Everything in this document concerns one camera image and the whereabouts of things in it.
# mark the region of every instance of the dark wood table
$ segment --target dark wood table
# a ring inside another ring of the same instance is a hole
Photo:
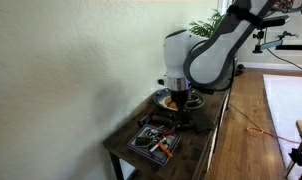
[[[118,180],[124,179],[119,159],[126,161],[136,168],[139,173],[151,179],[200,179],[209,167],[215,142],[218,139],[219,127],[222,124],[223,113],[227,107],[230,91],[215,92],[214,95],[204,95],[205,104],[192,113],[205,113],[215,124],[214,130],[176,131],[181,136],[180,142],[173,151],[174,156],[169,159],[165,166],[160,166],[149,159],[128,149],[127,143],[139,131],[137,121],[144,114],[131,119],[104,142],[104,147],[109,151],[113,168]]]

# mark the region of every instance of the hardwood floor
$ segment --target hardwood floor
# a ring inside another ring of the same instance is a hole
[[[248,69],[235,79],[230,103],[250,116],[265,131],[275,134],[264,89],[263,74],[302,76],[302,72]],[[278,141],[252,135],[250,121],[230,106],[219,134],[208,180],[278,180],[285,169]]]

